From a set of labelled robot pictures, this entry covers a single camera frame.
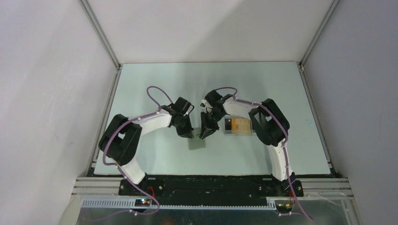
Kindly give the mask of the clear plastic card box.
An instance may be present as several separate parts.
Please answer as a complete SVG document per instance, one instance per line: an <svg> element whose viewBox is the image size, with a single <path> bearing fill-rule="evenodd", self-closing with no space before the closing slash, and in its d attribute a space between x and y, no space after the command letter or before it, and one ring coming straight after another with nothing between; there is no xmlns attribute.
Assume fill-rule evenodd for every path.
<svg viewBox="0 0 398 225"><path fill-rule="evenodd" d="M255 135L256 132L250 119L238 116L224 117L223 130L225 135Z"/></svg>

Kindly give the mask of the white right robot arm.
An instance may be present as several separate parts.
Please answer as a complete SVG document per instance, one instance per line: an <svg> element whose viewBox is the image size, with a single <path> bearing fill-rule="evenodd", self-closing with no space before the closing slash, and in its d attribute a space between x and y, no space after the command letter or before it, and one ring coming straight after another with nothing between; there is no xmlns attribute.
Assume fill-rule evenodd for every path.
<svg viewBox="0 0 398 225"><path fill-rule="evenodd" d="M202 99L200 139L205 139L219 130L218 121L226 115L251 120L258 139L267 146L272 163L272 176L277 179L273 190L279 196L287 195L294 182L293 170L287 152L290 124L274 100L268 98L260 103L242 100L235 95L220 95L212 90Z"/></svg>

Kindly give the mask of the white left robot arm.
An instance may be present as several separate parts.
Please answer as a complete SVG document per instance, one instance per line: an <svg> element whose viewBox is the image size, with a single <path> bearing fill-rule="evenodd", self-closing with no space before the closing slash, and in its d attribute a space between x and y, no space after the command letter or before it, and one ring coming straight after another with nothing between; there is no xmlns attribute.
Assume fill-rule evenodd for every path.
<svg viewBox="0 0 398 225"><path fill-rule="evenodd" d="M122 176L131 182L130 189L137 195L148 191L145 171L135 155L141 136L161 128L175 127L177 135L192 139L193 128L189 117L194 106L179 97L176 102L162 105L157 111L129 118L114 116L102 135L98 147L103 152L104 165L115 166Z"/></svg>

